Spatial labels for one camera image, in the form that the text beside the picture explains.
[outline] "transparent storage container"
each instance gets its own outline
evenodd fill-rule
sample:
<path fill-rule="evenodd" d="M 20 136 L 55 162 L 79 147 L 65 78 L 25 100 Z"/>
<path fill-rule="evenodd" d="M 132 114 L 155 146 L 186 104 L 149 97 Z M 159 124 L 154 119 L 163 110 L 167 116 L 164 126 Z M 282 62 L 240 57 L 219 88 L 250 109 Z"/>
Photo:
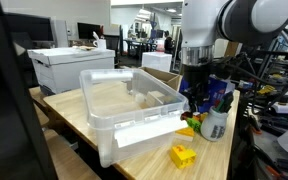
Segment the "transparent storage container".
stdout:
<path fill-rule="evenodd" d="M 187 127 L 187 99 L 143 70 L 84 70 L 80 83 L 102 167 L 170 143 Z"/>

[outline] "workbench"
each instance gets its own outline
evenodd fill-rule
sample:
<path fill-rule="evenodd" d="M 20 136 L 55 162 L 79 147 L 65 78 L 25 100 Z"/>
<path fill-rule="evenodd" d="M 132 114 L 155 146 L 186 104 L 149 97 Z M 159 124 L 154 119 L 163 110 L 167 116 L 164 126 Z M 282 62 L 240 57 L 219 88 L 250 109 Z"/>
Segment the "workbench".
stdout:
<path fill-rule="evenodd" d="M 192 166 L 177 169 L 169 156 L 171 146 L 167 145 L 122 160 L 113 166 L 128 179 L 226 179 L 239 95 L 239 91 L 234 91 L 226 131 L 220 141 L 210 142 L 197 133 L 193 142 L 173 140 L 172 146 L 181 144 L 197 153 L 197 159 Z M 87 125 L 81 89 L 45 97 L 44 102 L 52 111 L 62 116 L 65 123 L 89 146 L 97 150 L 95 130 Z"/>

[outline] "ceiling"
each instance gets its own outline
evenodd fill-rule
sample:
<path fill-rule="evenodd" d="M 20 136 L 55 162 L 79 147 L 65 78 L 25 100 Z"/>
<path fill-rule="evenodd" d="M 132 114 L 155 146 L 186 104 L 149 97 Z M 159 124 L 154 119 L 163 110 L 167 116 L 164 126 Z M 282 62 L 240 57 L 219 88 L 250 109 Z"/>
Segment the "ceiling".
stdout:
<path fill-rule="evenodd" d="M 182 2 L 171 2 L 171 3 L 154 3 L 154 4 L 134 4 L 134 5 L 119 5 L 112 7 L 140 7 L 148 11 L 160 12 L 171 16 L 172 18 L 180 18 L 178 14 L 182 13 Z M 167 9 L 175 9 L 176 12 L 168 12 Z"/>

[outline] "container lid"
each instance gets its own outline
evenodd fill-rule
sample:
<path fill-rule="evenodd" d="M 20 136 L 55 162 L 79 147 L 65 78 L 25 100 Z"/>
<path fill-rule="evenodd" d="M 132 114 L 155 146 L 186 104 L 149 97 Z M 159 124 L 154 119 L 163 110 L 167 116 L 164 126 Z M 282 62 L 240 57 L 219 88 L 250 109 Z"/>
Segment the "container lid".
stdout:
<path fill-rule="evenodd" d="M 108 49 L 84 51 L 75 48 L 54 48 L 28 50 L 28 55 L 31 59 L 39 60 L 44 64 L 55 65 L 115 57 L 115 52 Z"/>

